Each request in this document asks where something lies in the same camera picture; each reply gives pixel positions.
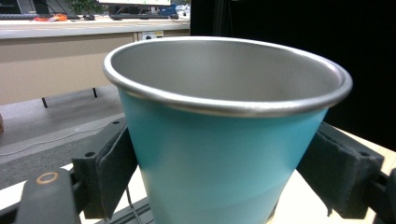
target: teal cup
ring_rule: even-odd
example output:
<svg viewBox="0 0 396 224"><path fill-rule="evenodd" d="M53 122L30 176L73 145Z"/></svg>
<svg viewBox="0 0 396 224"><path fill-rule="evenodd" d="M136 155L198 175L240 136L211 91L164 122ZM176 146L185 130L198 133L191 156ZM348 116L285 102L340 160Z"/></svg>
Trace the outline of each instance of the teal cup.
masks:
<svg viewBox="0 0 396 224"><path fill-rule="evenodd" d="M327 110L352 88L342 67L284 46L169 37L111 51L157 224L262 224Z"/></svg>

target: floor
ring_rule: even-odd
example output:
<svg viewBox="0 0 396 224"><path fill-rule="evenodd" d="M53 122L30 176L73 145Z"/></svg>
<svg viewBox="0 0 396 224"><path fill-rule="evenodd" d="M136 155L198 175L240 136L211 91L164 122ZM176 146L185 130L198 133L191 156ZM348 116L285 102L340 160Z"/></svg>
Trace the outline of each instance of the floor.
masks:
<svg viewBox="0 0 396 224"><path fill-rule="evenodd" d="M123 117L115 86L71 92L41 99L0 105L4 132L0 133L0 163L30 155L98 133Z"/></svg>

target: metal cup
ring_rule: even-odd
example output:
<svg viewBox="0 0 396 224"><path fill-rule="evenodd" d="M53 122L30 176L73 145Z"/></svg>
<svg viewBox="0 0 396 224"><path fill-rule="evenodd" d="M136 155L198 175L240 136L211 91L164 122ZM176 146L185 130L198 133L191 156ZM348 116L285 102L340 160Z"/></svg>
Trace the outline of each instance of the metal cup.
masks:
<svg viewBox="0 0 396 224"><path fill-rule="evenodd" d="M352 80L312 53L171 37L111 51L157 224L264 223L329 107Z"/></svg>

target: cup rim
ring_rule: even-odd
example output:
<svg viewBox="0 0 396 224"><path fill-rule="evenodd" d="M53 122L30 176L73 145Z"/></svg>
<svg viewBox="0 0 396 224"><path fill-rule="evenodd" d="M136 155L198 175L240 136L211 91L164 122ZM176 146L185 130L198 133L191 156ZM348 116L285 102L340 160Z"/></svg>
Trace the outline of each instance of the cup rim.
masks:
<svg viewBox="0 0 396 224"><path fill-rule="evenodd" d="M182 95L170 91L163 91L147 85L132 81L131 79L119 74L112 66L112 58L129 48L148 45L158 42L175 42L175 41L222 41L237 42L265 47L281 49L290 53L299 54L319 63L324 63L334 71L339 78L339 86L331 92L320 96L290 100L290 101L271 101L271 102L247 102L247 101L227 101L200 98L188 95ZM311 112L315 110L327 109L336 105L350 93L352 89L352 78L350 74L340 65L316 54L286 47L268 42L247 40L230 37L213 37L213 36L183 36L183 37L166 37L127 44L110 51L105 57L103 71L106 78L118 88L127 92L129 95L145 100L150 100L161 105L173 107L175 109L218 116L242 117L242 118L269 118L284 117L293 114Z"/></svg>

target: black curtain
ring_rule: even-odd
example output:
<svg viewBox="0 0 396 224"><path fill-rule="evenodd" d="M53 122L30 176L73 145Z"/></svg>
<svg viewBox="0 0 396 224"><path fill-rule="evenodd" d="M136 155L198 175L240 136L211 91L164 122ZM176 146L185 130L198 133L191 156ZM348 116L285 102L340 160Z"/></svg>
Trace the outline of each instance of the black curtain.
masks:
<svg viewBox="0 0 396 224"><path fill-rule="evenodd" d="M229 13L223 36L304 49L343 66L354 87L325 121L396 151L396 1L218 1ZM209 2L192 1L192 35L214 35L219 9Z"/></svg>

